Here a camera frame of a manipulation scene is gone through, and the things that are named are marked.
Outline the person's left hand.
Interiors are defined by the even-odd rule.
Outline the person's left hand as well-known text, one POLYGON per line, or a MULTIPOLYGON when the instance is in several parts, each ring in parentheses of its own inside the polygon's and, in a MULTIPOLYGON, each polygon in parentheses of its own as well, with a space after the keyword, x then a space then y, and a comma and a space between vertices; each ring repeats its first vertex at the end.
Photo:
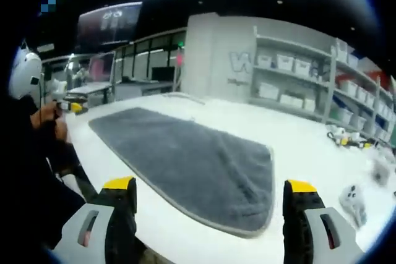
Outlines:
POLYGON ((40 128, 45 122, 54 122, 54 134, 58 140, 67 140, 67 125, 62 120, 62 110, 57 101, 52 101, 39 108, 37 112, 30 116, 34 129, 40 128))

